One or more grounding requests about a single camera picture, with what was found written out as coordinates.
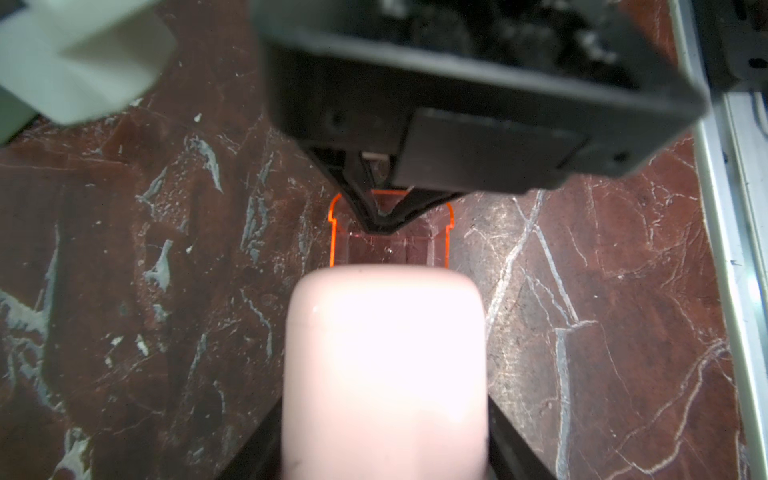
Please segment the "pink transparent tray back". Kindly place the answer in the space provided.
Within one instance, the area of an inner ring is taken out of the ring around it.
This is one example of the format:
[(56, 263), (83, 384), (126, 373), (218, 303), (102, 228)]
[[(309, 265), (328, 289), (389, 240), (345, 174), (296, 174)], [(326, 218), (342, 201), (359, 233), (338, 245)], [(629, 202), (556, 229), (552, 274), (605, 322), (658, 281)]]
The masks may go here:
[(441, 205), (391, 235), (366, 232), (346, 200), (336, 195), (328, 209), (331, 267), (351, 264), (450, 266), (451, 204)]

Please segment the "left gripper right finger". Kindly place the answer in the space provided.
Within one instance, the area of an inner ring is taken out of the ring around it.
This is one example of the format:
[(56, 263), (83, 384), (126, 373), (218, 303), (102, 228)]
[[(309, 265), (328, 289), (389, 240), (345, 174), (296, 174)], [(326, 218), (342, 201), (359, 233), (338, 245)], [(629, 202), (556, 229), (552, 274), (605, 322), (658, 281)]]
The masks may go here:
[(488, 427), (489, 479), (556, 480), (492, 398)]

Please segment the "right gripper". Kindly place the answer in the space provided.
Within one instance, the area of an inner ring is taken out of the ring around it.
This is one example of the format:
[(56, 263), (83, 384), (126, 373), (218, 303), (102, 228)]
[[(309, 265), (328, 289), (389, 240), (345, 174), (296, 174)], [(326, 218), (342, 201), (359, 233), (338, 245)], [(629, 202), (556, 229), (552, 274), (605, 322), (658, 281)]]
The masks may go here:
[[(702, 94), (606, 1), (254, 1), (273, 124), (366, 231), (476, 191), (627, 175), (699, 119)], [(374, 155), (389, 161), (374, 194)]]

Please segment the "pink sharpener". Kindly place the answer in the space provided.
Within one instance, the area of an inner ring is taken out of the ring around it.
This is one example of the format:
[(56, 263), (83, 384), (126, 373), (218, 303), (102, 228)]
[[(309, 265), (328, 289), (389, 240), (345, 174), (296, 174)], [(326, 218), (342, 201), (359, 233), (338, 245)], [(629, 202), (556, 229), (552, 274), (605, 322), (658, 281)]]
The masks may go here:
[(481, 479), (488, 468), (482, 299), (445, 268), (315, 271), (291, 296), (286, 479)]

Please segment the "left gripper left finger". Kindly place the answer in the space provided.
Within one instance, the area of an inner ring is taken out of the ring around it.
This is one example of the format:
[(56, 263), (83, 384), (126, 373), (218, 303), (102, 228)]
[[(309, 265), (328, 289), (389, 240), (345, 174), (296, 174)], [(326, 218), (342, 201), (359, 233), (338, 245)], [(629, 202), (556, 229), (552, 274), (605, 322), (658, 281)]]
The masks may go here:
[(281, 470), (281, 420), (282, 400), (278, 400), (216, 479), (279, 479)]

